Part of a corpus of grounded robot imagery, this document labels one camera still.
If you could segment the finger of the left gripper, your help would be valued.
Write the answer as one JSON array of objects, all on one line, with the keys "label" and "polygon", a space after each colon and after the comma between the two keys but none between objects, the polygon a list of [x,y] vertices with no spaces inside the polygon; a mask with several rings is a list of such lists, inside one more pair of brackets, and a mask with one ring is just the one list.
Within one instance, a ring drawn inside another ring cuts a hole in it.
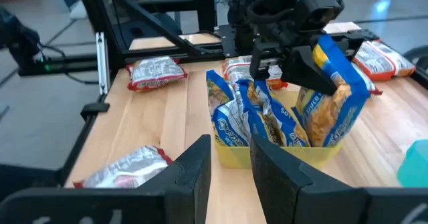
[{"label": "finger of the left gripper", "polygon": [[345,57],[349,61],[352,61],[355,58],[355,55],[357,54],[358,50],[360,49],[363,43],[364,43],[363,38],[356,38],[356,39],[343,38],[336,42],[341,52],[345,55]]},{"label": "finger of the left gripper", "polygon": [[283,81],[332,96],[337,87],[313,60],[311,47],[293,47],[283,63]]}]

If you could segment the white paper sheet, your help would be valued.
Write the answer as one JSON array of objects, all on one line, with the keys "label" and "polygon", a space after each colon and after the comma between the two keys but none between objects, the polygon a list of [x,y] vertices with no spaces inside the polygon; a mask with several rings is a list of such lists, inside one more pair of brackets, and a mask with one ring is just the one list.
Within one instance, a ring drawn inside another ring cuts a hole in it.
[{"label": "white paper sheet", "polygon": [[70,7],[70,18],[73,20],[87,19],[88,14],[82,0],[76,1]]}]

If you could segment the blue snack bag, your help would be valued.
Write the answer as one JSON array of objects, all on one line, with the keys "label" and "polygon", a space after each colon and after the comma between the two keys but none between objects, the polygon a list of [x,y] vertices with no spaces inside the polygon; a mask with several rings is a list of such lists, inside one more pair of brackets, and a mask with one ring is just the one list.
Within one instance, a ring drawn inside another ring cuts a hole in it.
[{"label": "blue snack bag", "polygon": [[[298,97],[298,91],[289,91],[281,89],[274,91],[274,96],[285,106],[293,107]],[[243,147],[229,147],[216,142],[215,148],[218,153],[219,162],[225,168],[231,169],[250,169],[250,148]],[[283,150],[298,157],[302,161],[311,165],[312,167],[322,170],[326,163],[338,154],[342,148],[342,141],[335,147],[282,147]]]}]

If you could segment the orange Maruchan noodle pack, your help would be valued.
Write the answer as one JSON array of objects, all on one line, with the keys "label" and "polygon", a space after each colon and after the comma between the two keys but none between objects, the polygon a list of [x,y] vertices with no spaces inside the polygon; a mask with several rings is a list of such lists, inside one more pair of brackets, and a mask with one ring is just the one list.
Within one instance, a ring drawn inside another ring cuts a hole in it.
[{"label": "orange Maruchan noodle pack", "polygon": [[416,67],[380,41],[365,41],[353,62],[374,82],[409,77]]},{"label": "orange Maruchan noodle pack", "polygon": [[[239,56],[235,58],[226,59],[222,64],[223,76],[234,87],[238,80],[251,80],[249,67],[251,63],[251,56]],[[288,83],[281,81],[282,71],[279,66],[269,67],[270,76],[266,80],[267,85],[273,90],[280,90],[287,88]]]}]

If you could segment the silver aluminium bar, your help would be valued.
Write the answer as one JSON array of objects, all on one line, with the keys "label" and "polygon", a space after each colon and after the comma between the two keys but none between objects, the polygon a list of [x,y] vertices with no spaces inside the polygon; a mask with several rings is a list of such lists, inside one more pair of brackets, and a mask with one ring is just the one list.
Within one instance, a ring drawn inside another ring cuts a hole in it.
[{"label": "silver aluminium bar", "polygon": [[110,89],[108,44],[104,32],[96,32],[95,38],[100,94],[107,95]]}]

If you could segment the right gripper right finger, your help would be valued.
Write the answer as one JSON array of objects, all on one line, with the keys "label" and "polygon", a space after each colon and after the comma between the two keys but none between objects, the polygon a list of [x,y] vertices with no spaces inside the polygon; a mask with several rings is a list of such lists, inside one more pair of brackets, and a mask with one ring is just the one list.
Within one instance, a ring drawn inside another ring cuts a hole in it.
[{"label": "right gripper right finger", "polygon": [[267,224],[359,224],[363,189],[315,169],[268,140],[253,135],[253,179]]}]

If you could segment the teal plastic bin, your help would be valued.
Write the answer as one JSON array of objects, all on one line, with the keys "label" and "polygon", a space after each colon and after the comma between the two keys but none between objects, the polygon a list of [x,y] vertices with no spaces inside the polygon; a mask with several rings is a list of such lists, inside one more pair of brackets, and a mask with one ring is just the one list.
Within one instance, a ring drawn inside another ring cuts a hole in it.
[{"label": "teal plastic bin", "polygon": [[428,139],[416,140],[409,147],[397,179],[403,187],[428,188]]}]

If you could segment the blue Maruchan noodle pack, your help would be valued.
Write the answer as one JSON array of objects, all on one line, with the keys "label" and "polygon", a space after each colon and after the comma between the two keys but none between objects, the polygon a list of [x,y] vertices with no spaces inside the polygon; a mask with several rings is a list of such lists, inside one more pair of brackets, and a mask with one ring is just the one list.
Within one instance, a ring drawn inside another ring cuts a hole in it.
[{"label": "blue Maruchan noodle pack", "polygon": [[305,130],[264,80],[238,80],[237,94],[249,132],[278,146],[309,147]]},{"label": "blue Maruchan noodle pack", "polygon": [[294,113],[311,146],[333,147],[350,131],[370,92],[334,40],[323,35],[312,50],[316,65],[336,86],[333,95],[300,88]]},{"label": "blue Maruchan noodle pack", "polygon": [[243,107],[229,82],[215,70],[206,72],[208,107],[216,139],[224,146],[249,146]]}]

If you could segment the black equipment with green light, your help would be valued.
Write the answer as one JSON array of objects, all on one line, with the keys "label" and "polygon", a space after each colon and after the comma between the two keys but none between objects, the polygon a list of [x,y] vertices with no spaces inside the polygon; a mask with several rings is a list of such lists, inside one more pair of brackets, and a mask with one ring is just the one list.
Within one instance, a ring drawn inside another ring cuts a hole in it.
[{"label": "black equipment with green light", "polygon": [[8,49],[20,76],[70,74],[97,70],[95,55],[70,55],[40,42],[36,31],[0,7],[0,49]]}]

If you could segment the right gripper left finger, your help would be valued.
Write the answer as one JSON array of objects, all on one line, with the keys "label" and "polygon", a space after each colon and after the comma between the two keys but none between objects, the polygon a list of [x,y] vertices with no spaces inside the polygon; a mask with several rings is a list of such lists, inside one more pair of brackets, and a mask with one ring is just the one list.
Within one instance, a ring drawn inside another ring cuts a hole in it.
[{"label": "right gripper left finger", "polygon": [[211,137],[201,135],[159,174],[138,189],[142,224],[205,224],[211,184]]}]

